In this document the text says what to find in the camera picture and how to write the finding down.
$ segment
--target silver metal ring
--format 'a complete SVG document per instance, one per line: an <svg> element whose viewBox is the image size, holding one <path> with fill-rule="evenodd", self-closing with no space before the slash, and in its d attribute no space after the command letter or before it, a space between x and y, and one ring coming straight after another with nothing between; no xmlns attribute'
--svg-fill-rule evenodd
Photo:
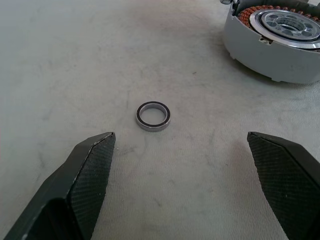
<svg viewBox="0 0 320 240"><path fill-rule="evenodd" d="M271 10L261 16L262 24L269 31L287 39L314 41L320 37L320 26L296 12Z"/></svg>
<svg viewBox="0 0 320 240"><path fill-rule="evenodd" d="M282 30L282 32L281 32L282 35L274 33L278 29L274 28L275 30L274 29L271 30L271 28L273 28L273 25L274 25L273 22L270 23L271 25L266 27L262 21L262 16L264 16L264 14L266 14L265 16L268 17L269 15L267 15L267 14L269 14L269 13L273 13L273 14L277 13L278 14L277 16L282 17L282 15L283 15L287 18L288 18L288 16L292 16L292 17L296 16L297 19L299 18L299 20L304 21L303 23L304 23L305 30L309 31L309 29L314 27L315 28L315 32L313 34L314 36L317 36L317 34L320 32L320 25L317 22L313 21L312 19L307 19L305 16L302 16L299 13L294 13L291 11L280 10L280 9L277 9L277 10L275 10L275 9L262 9L262 10L255 11L253 14L251 14L251 16L249 18L251 26L259 34L266 37L267 39L273 40L275 42L278 42L278 43L281 43L281 44L284 44L284 45L287 45L287 46L290 46L293 48L306 49L306 50L314 50L314 49L320 48L320 38L308 41L308 40L290 39L289 37L282 36L283 34L286 34L286 33L288 34L288 36L290 33L299 34L298 31L292 31L292 30L289 31L288 29L283 29L283 27L286 24L281 25L281 24L277 23L277 25L274 26L274 27L277 27L280 30Z"/></svg>
<svg viewBox="0 0 320 240"><path fill-rule="evenodd" d="M224 5L229 5L231 3L233 4L237 4L238 0L220 0L220 3L224 4Z"/></svg>
<svg viewBox="0 0 320 240"><path fill-rule="evenodd" d="M149 124L142 120L141 115L147 109L159 109L163 112L165 119L159 124ZM158 101L148 101L142 104L136 111L136 122L145 131L148 132L159 132L168 127L171 119L171 114L169 108L162 102Z"/></svg>

